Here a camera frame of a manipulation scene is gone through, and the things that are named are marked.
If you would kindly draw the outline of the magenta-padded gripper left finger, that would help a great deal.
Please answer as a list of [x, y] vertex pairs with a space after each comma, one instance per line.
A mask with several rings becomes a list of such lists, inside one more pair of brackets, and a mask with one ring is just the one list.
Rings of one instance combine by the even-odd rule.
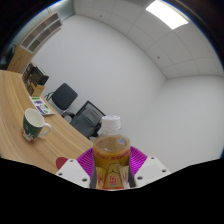
[[56, 175], [84, 188], [95, 188], [95, 162], [90, 148], [77, 159], [58, 157]]

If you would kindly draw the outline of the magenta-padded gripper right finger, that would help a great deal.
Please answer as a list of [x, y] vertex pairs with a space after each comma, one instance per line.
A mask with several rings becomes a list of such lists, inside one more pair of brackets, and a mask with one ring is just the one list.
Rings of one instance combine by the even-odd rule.
[[156, 156], [147, 157], [135, 147], [131, 147], [129, 159], [129, 186], [143, 187], [170, 174], [170, 171]]

